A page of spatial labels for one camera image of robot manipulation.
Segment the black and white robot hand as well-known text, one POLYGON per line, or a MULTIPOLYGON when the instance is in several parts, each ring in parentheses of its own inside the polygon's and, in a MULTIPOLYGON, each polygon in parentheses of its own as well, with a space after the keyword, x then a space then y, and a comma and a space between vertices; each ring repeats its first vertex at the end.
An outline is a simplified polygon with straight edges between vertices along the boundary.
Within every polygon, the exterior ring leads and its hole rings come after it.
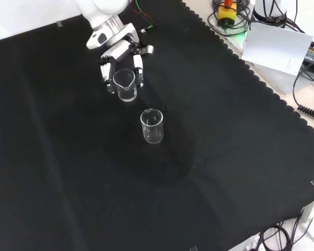
POLYGON ((106 83, 107 91, 111 94, 115 93, 116 88, 113 75, 116 65, 128 55, 133 56, 133 72, 136 84, 142 87, 144 85, 142 55, 152 54, 153 52, 154 46, 152 45, 141 45, 133 40, 127 41, 125 39, 116 42, 99 60, 101 74, 106 83))

